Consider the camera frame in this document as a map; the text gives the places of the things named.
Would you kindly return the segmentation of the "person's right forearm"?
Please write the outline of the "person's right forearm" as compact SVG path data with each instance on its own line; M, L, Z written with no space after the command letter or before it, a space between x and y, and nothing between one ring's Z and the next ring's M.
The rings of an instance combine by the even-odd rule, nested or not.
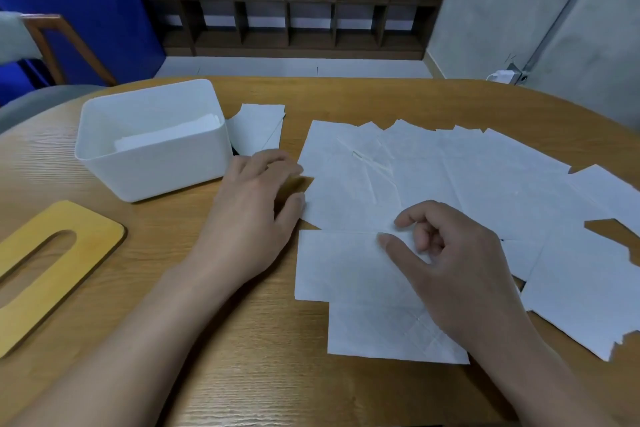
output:
M523 427L620 427L526 314L473 320L460 344L508 400Z

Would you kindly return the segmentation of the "white power adapter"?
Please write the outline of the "white power adapter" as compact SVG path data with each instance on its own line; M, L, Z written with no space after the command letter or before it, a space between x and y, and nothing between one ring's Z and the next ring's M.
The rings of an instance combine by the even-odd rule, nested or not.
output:
M516 69L501 69L488 75L485 81L501 83L506 85L516 85L522 76L522 72Z

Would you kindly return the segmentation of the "person's left forearm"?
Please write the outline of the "person's left forearm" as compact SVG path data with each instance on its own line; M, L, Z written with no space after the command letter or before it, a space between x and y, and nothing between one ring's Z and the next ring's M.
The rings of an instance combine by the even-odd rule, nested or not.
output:
M255 264L183 261L8 427L153 427L205 326Z

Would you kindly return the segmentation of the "person's left hand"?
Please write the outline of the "person's left hand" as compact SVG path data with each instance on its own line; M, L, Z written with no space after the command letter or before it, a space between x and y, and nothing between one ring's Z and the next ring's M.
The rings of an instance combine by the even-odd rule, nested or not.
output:
M234 156L185 268L202 284L228 287L268 269L287 245L274 236L276 198L302 171L281 149Z

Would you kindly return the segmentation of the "stack of folded white tissues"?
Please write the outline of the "stack of folded white tissues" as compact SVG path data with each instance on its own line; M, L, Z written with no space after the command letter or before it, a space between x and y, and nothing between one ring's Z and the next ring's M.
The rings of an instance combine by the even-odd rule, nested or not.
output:
M213 131L220 128L220 126L221 122L217 115L207 114L198 119L161 130L122 137L114 142L114 146L117 152L122 152L168 140L181 139L198 133Z

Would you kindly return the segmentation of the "grey metal wall conduit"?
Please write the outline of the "grey metal wall conduit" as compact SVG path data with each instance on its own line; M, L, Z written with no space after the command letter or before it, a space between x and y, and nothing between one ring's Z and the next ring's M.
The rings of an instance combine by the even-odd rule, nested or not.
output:
M529 78L530 74L539 63L541 57L543 56L546 49L548 49L551 42L555 36L559 33L560 29L563 27L567 18L571 14L573 8L576 6L579 0L567 0L556 16L555 20L546 31L540 43L537 45L536 49L533 51L531 57L528 59L523 68L519 71L518 77L514 81L514 85L522 85Z

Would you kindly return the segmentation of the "yellow wooden slotted lid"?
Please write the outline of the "yellow wooden slotted lid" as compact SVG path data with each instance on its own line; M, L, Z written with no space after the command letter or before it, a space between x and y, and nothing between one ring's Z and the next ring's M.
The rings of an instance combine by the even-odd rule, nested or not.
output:
M124 241L124 225L71 201L58 201L0 242L0 280L62 232L75 241L46 271L0 307L0 358L33 331Z

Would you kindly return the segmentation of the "spread of white tissue sheets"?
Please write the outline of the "spread of white tissue sheets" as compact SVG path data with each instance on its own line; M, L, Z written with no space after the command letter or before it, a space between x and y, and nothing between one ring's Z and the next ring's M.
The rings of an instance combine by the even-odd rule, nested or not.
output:
M329 304L327 352L468 364L376 244L398 236L416 253L413 225L393 220L428 199L493 230L523 303L604 361L640 332L640 267L619 243L585 226L617 220L640 237L640 190L599 165L564 164L486 129L426 130L397 120L382 130L313 121L299 163L312 182L294 297Z

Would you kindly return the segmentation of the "single creased white tissue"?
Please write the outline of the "single creased white tissue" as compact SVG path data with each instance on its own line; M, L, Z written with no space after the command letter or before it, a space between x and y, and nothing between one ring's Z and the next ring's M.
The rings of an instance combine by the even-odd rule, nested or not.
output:
M284 117L284 105L242 104L226 121L232 149L237 155L252 156L280 148Z

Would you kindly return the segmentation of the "white plastic tissue box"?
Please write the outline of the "white plastic tissue box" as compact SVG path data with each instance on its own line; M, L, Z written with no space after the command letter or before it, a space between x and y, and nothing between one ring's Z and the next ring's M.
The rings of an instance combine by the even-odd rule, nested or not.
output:
M220 128L117 152L114 142L217 115ZM202 78L87 100L75 157L119 199L142 201L222 177L233 156L220 102Z

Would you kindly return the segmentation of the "person's right hand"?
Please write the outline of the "person's right hand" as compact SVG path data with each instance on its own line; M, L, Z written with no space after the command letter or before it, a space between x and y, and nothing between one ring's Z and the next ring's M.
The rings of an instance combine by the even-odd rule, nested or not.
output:
M416 250L428 253L428 285L414 291L436 325L456 343L465 338L463 329L473 320L526 314L494 232L433 200L405 209L394 224L413 227Z

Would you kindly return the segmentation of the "wooden chair with grey cushion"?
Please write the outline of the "wooden chair with grey cushion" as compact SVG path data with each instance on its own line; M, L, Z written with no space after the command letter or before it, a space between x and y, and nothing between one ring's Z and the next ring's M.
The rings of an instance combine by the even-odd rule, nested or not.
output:
M61 15L0 11L0 65L41 60L54 81L53 86L28 92L0 107L0 135L46 110L103 89L100 85L68 83L45 36L45 31L50 30L61 33L71 43L105 87L118 84L110 70Z

